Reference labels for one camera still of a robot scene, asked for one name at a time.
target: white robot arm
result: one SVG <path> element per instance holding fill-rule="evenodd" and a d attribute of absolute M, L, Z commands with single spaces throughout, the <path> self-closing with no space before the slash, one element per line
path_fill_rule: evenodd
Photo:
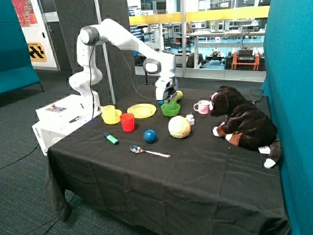
<path fill-rule="evenodd" d="M 69 79 L 70 85 L 83 96 L 84 105 L 89 109 L 100 107 L 98 94 L 90 88 L 90 85 L 94 85 L 102 79 L 102 73 L 95 63 L 93 50 L 96 45 L 106 42 L 121 50 L 139 51 L 147 57 L 143 63 L 144 70 L 149 74 L 160 74 L 160 78 L 156 82 L 157 100 L 167 102 L 176 96 L 175 55 L 166 51 L 153 50 L 117 22 L 105 19 L 101 24 L 81 29 L 77 40 L 77 62 L 84 70 Z M 91 97 L 93 97 L 94 104 L 90 103 Z"/>

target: green bowl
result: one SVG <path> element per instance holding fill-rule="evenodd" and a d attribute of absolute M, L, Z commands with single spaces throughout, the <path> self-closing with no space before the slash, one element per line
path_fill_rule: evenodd
<path fill-rule="evenodd" d="M 162 112 L 165 116 L 174 117 L 179 113 L 180 105 L 176 104 L 174 109 L 169 109 L 167 104 L 162 104 L 161 109 L 162 109 Z"/>

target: marker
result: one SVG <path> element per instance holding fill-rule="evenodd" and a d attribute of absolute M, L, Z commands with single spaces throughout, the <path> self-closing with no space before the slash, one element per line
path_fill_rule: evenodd
<path fill-rule="evenodd" d="M 77 116 L 76 118 L 72 119 L 71 121 L 69 121 L 69 123 L 72 123 L 72 122 L 75 122 L 79 119 L 82 119 L 83 117 L 82 116 Z"/>
<path fill-rule="evenodd" d="M 114 144 L 118 144 L 119 143 L 119 141 L 116 139 L 116 138 L 114 138 L 113 136 L 111 136 L 109 133 L 107 133 L 107 132 L 105 132 L 105 133 L 103 133 L 103 136 L 105 137 L 105 138 L 107 138 L 109 141 L 111 141 L 112 143 L 114 143 Z"/>

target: gray carpet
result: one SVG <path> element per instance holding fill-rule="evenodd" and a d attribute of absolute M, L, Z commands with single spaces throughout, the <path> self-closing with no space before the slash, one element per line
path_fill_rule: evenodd
<path fill-rule="evenodd" d="M 0 234 L 4 235 L 22 235 L 27 232 L 30 235 L 44 234 L 55 221 L 44 198 L 46 157 L 38 147 L 29 156 L 17 160 L 38 145 L 31 128 L 38 121 L 35 110 L 69 94 L 76 94 L 76 91 L 68 85 L 70 72 L 39 70 L 37 74 L 44 93 L 37 84 L 0 96 Z M 137 84 L 141 86 L 143 83 L 144 77 L 139 77 Z M 180 79 L 180 83 L 182 88 L 204 90 L 231 85 L 245 94 L 250 88 L 261 86 L 260 83 L 208 79 L 196 79 L 193 82 Z M 66 192 L 67 201 L 73 196 L 72 192 Z M 154 234 L 142 227 L 129 226 L 104 211 L 88 206 L 79 196 L 75 196 L 71 204 L 76 206 L 70 219 L 67 222 L 56 221 L 48 234 Z"/>

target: brown stuffed animal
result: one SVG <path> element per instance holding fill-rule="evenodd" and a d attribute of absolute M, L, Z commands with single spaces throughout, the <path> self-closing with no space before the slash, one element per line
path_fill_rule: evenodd
<path fill-rule="evenodd" d="M 261 110 L 234 87 L 221 86 L 211 96 L 212 117 L 226 116 L 225 122 L 213 129 L 217 137 L 225 137 L 231 144 L 246 149 L 270 146 L 270 154 L 264 166 L 271 168 L 281 155 L 277 127 Z"/>

